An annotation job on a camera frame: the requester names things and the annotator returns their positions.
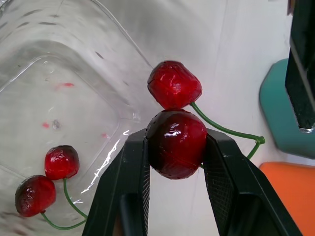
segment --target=plastic container wall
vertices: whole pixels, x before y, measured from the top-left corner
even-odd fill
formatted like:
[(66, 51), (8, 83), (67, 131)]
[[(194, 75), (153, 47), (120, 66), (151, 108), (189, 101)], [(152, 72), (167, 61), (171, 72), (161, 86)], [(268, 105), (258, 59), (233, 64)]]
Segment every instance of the plastic container wall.
[[(189, 69), (208, 88), (222, 56), (222, 39), (233, 34), (238, 2), (7, 1), (0, 11), (0, 211), (4, 215), (0, 233), (81, 235), (83, 227), (60, 232), (41, 216), (19, 218), (13, 202), (16, 187), (26, 177), (44, 174), (49, 148), (72, 145), (80, 155), (81, 169), (69, 181), (69, 193), (88, 213), (98, 177), (127, 135), (145, 127), (161, 110), (146, 89), (152, 67), (165, 59), (189, 62)], [(198, 178), (196, 173), (174, 185), (153, 173), (149, 235), (183, 235), (189, 234), (191, 225), (211, 219), (215, 224), (210, 202), (206, 215), (198, 212), (205, 206), (196, 203), (196, 189), (187, 188), (202, 188), (207, 198)], [(62, 184), (56, 186), (57, 201), (47, 216), (61, 226), (80, 222), (63, 196)], [(178, 201), (158, 195), (161, 191), (178, 195)], [(156, 204), (161, 201), (164, 211)], [(161, 225), (159, 219), (166, 214), (174, 219), (170, 224), (177, 226), (176, 232), (168, 226), (150, 226)], [(194, 233), (203, 235), (202, 230)]]
[[(152, 68), (96, 1), (9, 0), (0, 17), (0, 235), (81, 235), (83, 226), (61, 232), (41, 215), (19, 217), (15, 190), (44, 175), (50, 148), (71, 145), (80, 170), (68, 190), (88, 214), (98, 177), (159, 110), (146, 89)], [(56, 188), (47, 216), (82, 221)]]

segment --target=orange object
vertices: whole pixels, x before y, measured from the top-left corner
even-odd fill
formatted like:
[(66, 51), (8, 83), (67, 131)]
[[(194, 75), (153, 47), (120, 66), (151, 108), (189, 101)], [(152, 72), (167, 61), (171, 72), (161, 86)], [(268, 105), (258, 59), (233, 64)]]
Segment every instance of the orange object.
[(315, 167), (283, 162), (260, 166), (303, 236), (315, 236)]

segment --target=white surface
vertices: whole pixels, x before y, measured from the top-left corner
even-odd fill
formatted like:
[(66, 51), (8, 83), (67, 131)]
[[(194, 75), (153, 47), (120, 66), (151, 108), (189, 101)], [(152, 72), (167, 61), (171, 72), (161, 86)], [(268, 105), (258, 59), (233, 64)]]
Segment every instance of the white surface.
[[(276, 149), (258, 102), (271, 65), (288, 57), (292, 17), (286, 15), (287, 0), (106, 2), (152, 66), (179, 60), (201, 80), (197, 104), (205, 114), (222, 126), (266, 138), (254, 164), (315, 165)], [(254, 146), (254, 141), (234, 139), (245, 155)], [(149, 236), (219, 235), (202, 170), (180, 181), (151, 175)]]

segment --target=red cherry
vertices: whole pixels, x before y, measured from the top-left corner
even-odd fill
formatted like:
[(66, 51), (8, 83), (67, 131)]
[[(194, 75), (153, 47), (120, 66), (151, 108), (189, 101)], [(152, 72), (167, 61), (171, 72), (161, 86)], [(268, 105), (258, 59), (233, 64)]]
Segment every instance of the red cherry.
[(55, 200), (55, 185), (46, 176), (32, 176), (26, 179), (15, 193), (15, 207), (23, 217), (44, 213)]
[(148, 89), (164, 109), (185, 107), (202, 93), (199, 80), (183, 64), (169, 60), (153, 69)]
[(149, 163), (169, 179), (188, 178), (201, 165), (206, 136), (205, 125), (192, 113), (164, 110), (146, 129)]
[(77, 151), (68, 145), (50, 149), (45, 158), (45, 173), (51, 180), (70, 178), (78, 173), (80, 162)]

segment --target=pair of cherries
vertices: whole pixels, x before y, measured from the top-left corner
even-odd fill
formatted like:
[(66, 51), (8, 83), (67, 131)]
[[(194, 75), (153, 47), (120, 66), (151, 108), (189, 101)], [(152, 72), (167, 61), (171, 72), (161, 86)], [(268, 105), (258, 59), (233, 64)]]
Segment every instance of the pair of cherries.
[(23, 217), (32, 217), (45, 210), (56, 201), (53, 180), (71, 178), (80, 168), (77, 151), (72, 146), (58, 146), (50, 149), (45, 157), (46, 176), (32, 176), (18, 187), (15, 206)]
[(207, 130), (195, 115), (182, 108), (191, 105), (210, 125), (225, 133), (252, 139), (256, 145), (248, 154), (250, 159), (264, 137), (240, 133), (220, 126), (204, 115), (195, 104), (201, 96), (199, 80), (176, 61), (164, 61), (151, 73), (148, 89), (165, 109), (152, 119), (146, 129), (149, 163), (169, 179), (188, 178), (201, 166), (206, 146)]

